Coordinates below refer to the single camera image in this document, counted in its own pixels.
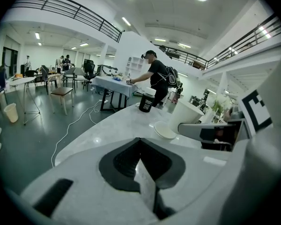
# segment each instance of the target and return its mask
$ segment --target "gray floor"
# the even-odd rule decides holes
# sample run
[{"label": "gray floor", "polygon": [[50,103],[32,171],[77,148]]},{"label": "gray floor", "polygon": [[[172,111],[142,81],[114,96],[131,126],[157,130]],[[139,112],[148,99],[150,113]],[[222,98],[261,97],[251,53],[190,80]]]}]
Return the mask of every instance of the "gray floor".
[{"label": "gray floor", "polygon": [[[52,113],[44,86],[39,86],[36,90],[31,89],[31,93],[41,111],[41,116],[29,122],[26,126],[22,124],[23,114],[15,92],[7,94],[7,101],[9,104],[17,103],[19,120],[12,124],[0,111],[0,128],[2,128],[0,177],[5,186],[18,194],[36,177],[51,168],[51,156],[55,144],[66,134],[68,124],[77,120],[87,108],[93,106],[103,97],[95,92],[92,93],[90,90],[88,92],[86,89],[82,90],[82,86],[79,84],[74,96],[74,108],[71,107],[70,96],[66,98],[68,113],[66,116],[58,97],[53,98],[55,114]],[[140,99],[140,97],[131,97],[127,105],[140,102]],[[115,93],[112,103],[117,107],[117,93]],[[31,99],[26,100],[25,105],[31,111],[36,110]],[[89,119],[89,112],[85,113],[79,122],[70,127],[68,136],[59,143],[57,153],[94,125]],[[113,112],[93,112],[91,117],[94,122],[100,122],[112,114]]]}]

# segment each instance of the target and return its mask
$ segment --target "staircase railing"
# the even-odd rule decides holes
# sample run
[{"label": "staircase railing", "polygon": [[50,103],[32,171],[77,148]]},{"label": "staircase railing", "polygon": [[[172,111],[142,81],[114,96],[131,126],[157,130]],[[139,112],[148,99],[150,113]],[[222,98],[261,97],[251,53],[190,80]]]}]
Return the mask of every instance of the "staircase railing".
[{"label": "staircase railing", "polygon": [[281,22],[279,18],[275,14],[273,14],[265,19],[262,23],[258,24],[247,34],[238,39],[235,43],[209,60],[206,68],[211,68],[221,61],[237,56],[243,51],[250,49],[264,41],[267,41],[268,39],[273,38],[279,34],[281,34]]},{"label": "staircase railing", "polygon": [[156,45],[160,50],[162,50],[171,59],[178,60],[185,63],[186,65],[195,67],[200,70],[204,70],[207,65],[207,60],[198,57],[197,55],[185,52],[176,48],[171,48],[163,45]]},{"label": "staircase railing", "polygon": [[119,42],[122,32],[87,7],[72,0],[16,0],[11,8],[35,8],[78,20]]}]

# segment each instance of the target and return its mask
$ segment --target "human arm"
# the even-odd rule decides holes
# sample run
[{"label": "human arm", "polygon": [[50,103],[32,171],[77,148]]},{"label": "human arm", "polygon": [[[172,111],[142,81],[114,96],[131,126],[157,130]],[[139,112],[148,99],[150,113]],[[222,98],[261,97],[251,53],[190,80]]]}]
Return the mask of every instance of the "human arm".
[{"label": "human arm", "polygon": [[154,73],[148,71],[145,74],[139,76],[138,78],[131,79],[130,82],[134,84],[134,83],[137,83],[137,82],[145,81],[145,80],[149,79],[153,74]]}]

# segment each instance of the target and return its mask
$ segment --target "ceiling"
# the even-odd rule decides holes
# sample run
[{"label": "ceiling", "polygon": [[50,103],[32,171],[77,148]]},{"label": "ceiling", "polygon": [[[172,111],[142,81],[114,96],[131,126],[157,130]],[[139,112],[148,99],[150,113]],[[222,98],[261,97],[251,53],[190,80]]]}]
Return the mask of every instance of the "ceiling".
[{"label": "ceiling", "polygon": [[[198,54],[207,43],[225,31],[249,0],[109,0],[118,6],[118,15],[129,21],[140,16],[147,38],[159,45],[181,49],[169,40],[190,45],[188,52]],[[131,23],[137,30],[139,24]],[[166,43],[155,42],[164,38]]]},{"label": "ceiling", "polygon": [[[269,62],[261,65],[245,67],[227,72],[228,88],[231,95],[239,96],[243,92],[257,88],[269,76],[277,62]],[[209,89],[216,92],[221,81],[221,74],[216,74],[207,79]]]},{"label": "ceiling", "polygon": [[[10,25],[24,40],[26,45],[38,45],[39,42],[45,46],[63,47],[71,49],[77,47],[76,51],[88,54],[101,52],[104,43],[85,34],[51,24],[39,22],[12,22]],[[35,33],[39,32],[40,40],[36,39]],[[107,53],[115,54],[115,49],[108,47]]]}]

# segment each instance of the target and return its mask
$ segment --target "white table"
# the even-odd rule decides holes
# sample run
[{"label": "white table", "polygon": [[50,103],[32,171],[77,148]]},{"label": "white table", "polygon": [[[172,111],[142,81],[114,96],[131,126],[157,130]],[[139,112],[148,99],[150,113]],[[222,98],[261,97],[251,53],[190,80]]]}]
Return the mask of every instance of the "white table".
[{"label": "white table", "polygon": [[[135,105],[129,106],[97,123],[69,143],[57,154],[55,165],[77,152],[135,137],[154,138],[173,145],[201,149],[200,141],[182,135],[168,140],[161,138],[155,132],[154,124],[158,121],[168,122],[170,116],[171,114],[155,107],[152,107],[150,112],[142,112]],[[212,150],[204,150],[204,152],[211,157],[214,157],[215,153],[219,154],[218,151]],[[230,153],[220,152],[220,154],[222,157],[217,158],[226,160]]]},{"label": "white table", "polygon": [[[101,108],[100,108],[101,111],[116,112],[116,110],[119,111],[120,109],[126,108],[127,107],[127,98],[131,97],[132,94],[138,89],[134,85],[126,84],[126,81],[113,80],[111,76],[103,76],[103,77],[97,76],[94,78],[92,85],[104,88],[104,95],[103,95],[102,104],[101,104]],[[111,102],[110,102],[111,108],[104,108],[104,101],[105,101],[108,90],[112,90]],[[113,107],[113,105],[112,105],[112,99],[113,99],[114,92],[118,92],[120,94],[119,99],[118,99],[117,108]],[[125,96],[123,108],[121,108],[122,94]]]},{"label": "white table", "polygon": [[[23,113],[24,113],[24,122],[23,124],[26,125],[27,122],[29,122],[30,120],[33,120],[35,119],[38,115],[41,114],[39,108],[37,107],[37,104],[36,102],[34,101],[31,93],[30,93],[30,89],[29,89],[29,85],[28,83],[32,82],[33,80],[35,80],[35,77],[25,77],[25,78],[21,78],[21,79],[17,79],[17,80],[14,80],[14,81],[11,81],[9,83],[10,86],[14,87],[15,88],[15,91],[17,93],[17,96],[19,98],[19,102],[20,102],[20,105],[22,107],[22,110],[23,110]],[[21,104],[21,99],[19,97],[19,94],[18,94],[18,90],[16,89],[16,87],[18,85],[22,85],[24,84],[24,91],[23,91],[23,105]],[[25,88],[26,88],[26,92],[28,92],[30,98],[32,99],[32,101],[34,102],[34,105],[37,107],[37,110],[38,111],[26,111],[25,110]],[[35,116],[33,118],[31,118],[30,120],[26,120],[26,114],[35,114]]]}]

